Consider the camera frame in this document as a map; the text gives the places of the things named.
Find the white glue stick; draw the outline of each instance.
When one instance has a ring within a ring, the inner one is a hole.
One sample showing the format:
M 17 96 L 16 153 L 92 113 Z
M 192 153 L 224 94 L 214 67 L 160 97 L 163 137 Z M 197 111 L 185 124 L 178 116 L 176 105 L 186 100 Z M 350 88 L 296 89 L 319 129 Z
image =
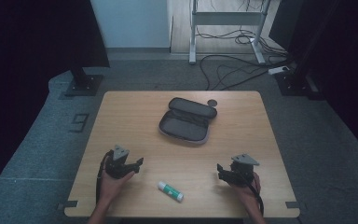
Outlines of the white glue stick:
M 183 193 L 179 192 L 177 189 L 167 185 L 166 183 L 159 181 L 158 188 L 161 189 L 164 193 L 170 195 L 173 199 L 179 203 L 183 200 Z

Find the power strip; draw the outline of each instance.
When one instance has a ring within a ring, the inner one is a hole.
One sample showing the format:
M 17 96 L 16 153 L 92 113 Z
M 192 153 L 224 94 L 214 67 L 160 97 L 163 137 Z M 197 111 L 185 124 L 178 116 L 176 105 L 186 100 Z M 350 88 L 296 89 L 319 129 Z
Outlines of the power strip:
M 276 75 L 276 74 L 280 74 L 280 73 L 287 73 L 289 71 L 290 71 L 289 67 L 282 66 L 282 67 L 271 68 L 268 70 L 268 73 L 270 75 Z

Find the wooden table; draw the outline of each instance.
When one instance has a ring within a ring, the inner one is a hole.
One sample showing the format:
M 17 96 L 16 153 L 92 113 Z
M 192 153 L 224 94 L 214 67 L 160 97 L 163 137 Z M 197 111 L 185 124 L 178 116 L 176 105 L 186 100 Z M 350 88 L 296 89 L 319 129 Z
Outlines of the wooden table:
M 209 140 L 201 146 L 170 138 L 158 123 L 173 97 L 217 102 Z M 88 217 L 95 206 L 96 176 L 103 155 L 120 145 L 130 151 L 126 163 L 144 157 L 140 173 L 109 209 L 111 217 L 247 217 L 234 191 L 217 177 L 216 164 L 229 170 L 231 157 L 247 153 L 260 162 L 265 217 L 298 217 L 286 207 L 296 197 L 284 167 L 260 94 L 256 91 L 110 91 L 89 137 L 65 208 L 69 217 Z M 180 190 L 181 203 L 158 190 L 164 181 Z

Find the gray carpet floor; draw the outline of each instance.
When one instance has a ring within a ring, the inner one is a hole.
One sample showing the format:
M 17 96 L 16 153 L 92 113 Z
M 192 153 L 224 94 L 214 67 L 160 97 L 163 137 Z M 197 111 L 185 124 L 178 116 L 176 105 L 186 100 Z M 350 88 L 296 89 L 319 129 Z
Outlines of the gray carpet floor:
M 0 223 L 86 223 L 67 217 L 60 205 L 68 199 L 103 94 L 107 91 L 204 91 L 205 76 L 186 59 L 124 60 L 111 68 L 87 68 L 104 80 L 96 96 L 65 97 L 72 80 L 69 72 L 49 82 L 49 96 L 34 125 L 0 175 Z M 239 62 L 205 62 L 211 88 L 218 83 L 217 66 L 244 66 Z M 221 67 L 225 74 L 230 68 Z M 246 66 L 251 71 L 254 67 Z M 226 85 L 251 75 L 235 73 Z M 220 84 L 216 90 L 225 86 Z M 268 74 L 229 91 L 259 91 L 275 134 L 294 193 L 299 218 L 269 218 L 268 223 L 358 223 L 358 141 L 326 101 L 281 96 Z M 87 114 L 84 128 L 74 122 Z M 110 223 L 242 223 L 232 219 L 117 219 Z

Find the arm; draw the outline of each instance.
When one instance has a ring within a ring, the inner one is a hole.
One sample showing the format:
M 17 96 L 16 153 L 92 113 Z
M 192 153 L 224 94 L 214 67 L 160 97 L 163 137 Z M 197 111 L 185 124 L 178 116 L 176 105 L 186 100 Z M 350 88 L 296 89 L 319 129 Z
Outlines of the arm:
M 95 206 L 94 211 L 89 218 L 88 224 L 103 224 L 106 217 L 107 210 L 109 209 L 112 201 L 118 196 L 124 184 L 129 181 L 135 172 L 130 172 L 121 179 L 114 179 L 103 169 L 100 200 Z
M 260 177 L 258 174 L 254 173 L 255 180 L 252 182 L 253 187 L 260 192 Z M 249 215 L 249 218 L 254 222 L 254 224 L 266 224 L 266 220 L 261 215 L 260 209 L 258 207 L 257 198 L 254 196 L 252 191 L 249 188 L 239 187 L 236 185 L 230 184 L 234 191 L 238 194 L 242 204 L 245 206 L 245 210 Z

